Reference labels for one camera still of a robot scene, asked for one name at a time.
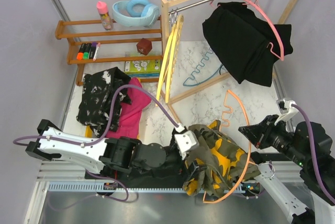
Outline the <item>camouflage yellow trousers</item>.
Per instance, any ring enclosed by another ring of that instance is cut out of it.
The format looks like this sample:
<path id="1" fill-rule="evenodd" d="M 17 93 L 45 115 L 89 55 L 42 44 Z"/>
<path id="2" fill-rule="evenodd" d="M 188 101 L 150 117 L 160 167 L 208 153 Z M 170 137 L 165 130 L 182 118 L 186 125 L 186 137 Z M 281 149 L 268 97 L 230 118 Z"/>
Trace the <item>camouflage yellow trousers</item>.
<path id="1" fill-rule="evenodd" d="M 191 151 L 185 159 L 191 174 L 183 183 L 183 190 L 189 196 L 197 195 L 202 189 L 217 198 L 226 192 L 242 175 L 248 154 L 228 135 L 220 132 L 219 120 L 210 125 L 191 125 L 199 142 L 199 147 Z"/>

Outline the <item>pink trousers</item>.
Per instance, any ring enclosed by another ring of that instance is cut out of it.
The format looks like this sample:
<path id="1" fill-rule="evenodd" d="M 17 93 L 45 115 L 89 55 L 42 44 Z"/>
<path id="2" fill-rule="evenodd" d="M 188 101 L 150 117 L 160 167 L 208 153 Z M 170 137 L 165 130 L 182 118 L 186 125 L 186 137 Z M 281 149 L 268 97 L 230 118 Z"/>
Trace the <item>pink trousers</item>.
<path id="1" fill-rule="evenodd" d="M 118 129 L 116 132 L 111 130 L 107 132 L 106 138 L 136 139 L 138 137 L 142 110 L 151 103 L 151 98 L 135 88 L 127 88 L 127 95 L 130 97 L 131 104 L 121 104 Z"/>

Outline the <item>blue hanger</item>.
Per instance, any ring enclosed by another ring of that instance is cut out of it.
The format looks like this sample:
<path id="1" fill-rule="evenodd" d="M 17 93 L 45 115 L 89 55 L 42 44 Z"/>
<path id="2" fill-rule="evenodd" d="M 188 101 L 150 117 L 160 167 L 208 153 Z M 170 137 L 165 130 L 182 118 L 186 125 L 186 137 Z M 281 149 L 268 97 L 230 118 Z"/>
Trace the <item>blue hanger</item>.
<path id="1" fill-rule="evenodd" d="M 210 58 L 215 55 L 212 48 L 209 47 L 206 53 L 204 53 L 203 57 L 201 58 L 200 62 L 197 64 L 197 66 L 194 68 L 192 73 L 190 74 L 190 77 L 188 77 L 184 82 L 183 86 L 184 87 L 196 87 L 199 86 L 213 77 L 215 77 L 217 74 L 221 75 L 223 72 L 228 72 L 227 69 L 224 67 L 224 65 L 221 63 L 220 66 L 217 68 L 217 70 L 208 78 L 202 80 L 202 81 L 197 81 L 197 74 L 201 74 L 201 71 L 206 67 L 206 63 L 210 60 Z"/>

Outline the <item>black white patterned trousers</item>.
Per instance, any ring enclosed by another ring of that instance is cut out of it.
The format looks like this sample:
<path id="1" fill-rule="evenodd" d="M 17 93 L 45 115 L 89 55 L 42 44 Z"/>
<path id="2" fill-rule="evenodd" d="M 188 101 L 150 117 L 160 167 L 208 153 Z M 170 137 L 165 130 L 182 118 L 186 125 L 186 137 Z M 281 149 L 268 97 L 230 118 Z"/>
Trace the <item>black white patterned trousers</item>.
<path id="1" fill-rule="evenodd" d="M 85 74 L 77 121 L 89 126 L 95 136 L 101 137 L 106 130 L 115 91 L 130 81 L 131 77 L 118 67 Z"/>

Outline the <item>yellow hanger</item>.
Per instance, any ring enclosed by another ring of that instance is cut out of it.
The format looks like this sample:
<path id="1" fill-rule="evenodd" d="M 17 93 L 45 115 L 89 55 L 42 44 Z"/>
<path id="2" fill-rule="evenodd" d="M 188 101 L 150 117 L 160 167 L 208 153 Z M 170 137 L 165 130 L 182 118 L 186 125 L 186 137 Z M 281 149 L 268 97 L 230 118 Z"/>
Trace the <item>yellow hanger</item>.
<path id="1" fill-rule="evenodd" d="M 169 35 L 166 52 L 167 52 L 167 66 L 165 68 L 163 83 L 165 84 L 165 97 L 166 103 L 170 100 L 170 92 L 172 87 L 172 76 L 175 70 L 176 58 L 178 56 L 178 49 L 180 44 L 180 37 L 183 28 L 184 16 L 178 16 L 176 23 L 172 26 Z"/>
<path id="2" fill-rule="evenodd" d="M 184 16 L 178 16 L 176 22 L 172 25 L 171 33 L 167 39 L 164 50 L 156 99 L 158 100 L 162 96 L 166 104 L 168 104 L 170 100 L 172 76 L 175 69 L 176 57 L 178 55 L 183 23 Z"/>

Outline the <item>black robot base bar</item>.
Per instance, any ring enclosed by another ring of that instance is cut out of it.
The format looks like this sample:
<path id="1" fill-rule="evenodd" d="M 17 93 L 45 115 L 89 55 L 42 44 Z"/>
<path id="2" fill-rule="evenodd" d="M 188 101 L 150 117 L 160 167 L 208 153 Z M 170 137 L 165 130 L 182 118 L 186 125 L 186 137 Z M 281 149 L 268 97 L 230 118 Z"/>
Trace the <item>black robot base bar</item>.
<path id="1" fill-rule="evenodd" d="M 260 165 L 265 162 L 272 162 L 275 175 L 284 183 L 299 182 L 300 168 L 279 153 L 251 153 L 251 161 Z M 181 188 L 187 172 L 181 166 L 166 164 L 162 169 L 153 169 L 140 173 L 133 168 L 131 173 L 126 174 L 120 171 L 103 169 L 102 174 L 97 175 L 99 180 L 116 179 L 122 182 L 127 188 Z"/>

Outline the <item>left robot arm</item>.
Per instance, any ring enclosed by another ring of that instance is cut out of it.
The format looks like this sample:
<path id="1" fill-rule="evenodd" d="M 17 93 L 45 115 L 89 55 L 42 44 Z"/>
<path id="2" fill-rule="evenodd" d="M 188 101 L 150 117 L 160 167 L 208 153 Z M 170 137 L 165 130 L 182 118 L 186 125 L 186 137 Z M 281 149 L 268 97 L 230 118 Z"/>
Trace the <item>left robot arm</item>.
<path id="1" fill-rule="evenodd" d="M 37 130 L 39 135 L 25 149 L 29 156 L 43 161 L 68 161 L 102 178 L 123 181 L 184 175 L 185 158 L 199 147 L 196 135 L 182 127 L 173 130 L 166 147 L 129 137 L 98 140 L 72 135 L 45 119 Z"/>

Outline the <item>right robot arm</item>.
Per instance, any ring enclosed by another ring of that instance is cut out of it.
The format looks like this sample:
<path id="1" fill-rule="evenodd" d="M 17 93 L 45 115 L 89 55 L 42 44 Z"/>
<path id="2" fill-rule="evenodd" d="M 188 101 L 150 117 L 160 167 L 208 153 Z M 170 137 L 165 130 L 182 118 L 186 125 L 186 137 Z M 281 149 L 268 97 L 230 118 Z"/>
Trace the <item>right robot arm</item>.
<path id="1" fill-rule="evenodd" d="M 254 152 L 255 162 L 240 165 L 244 178 L 255 177 L 277 203 L 289 223 L 334 223 L 334 203 L 322 191 L 334 196 L 334 157 L 330 154 L 332 139 L 321 124 L 302 121 L 294 132 L 286 130 L 286 122 L 278 115 L 268 115 L 259 124 L 239 127 L 257 149 L 273 147 L 280 154 L 299 166 L 299 176 L 311 192 L 314 208 L 308 208 L 264 164 L 260 154 Z"/>

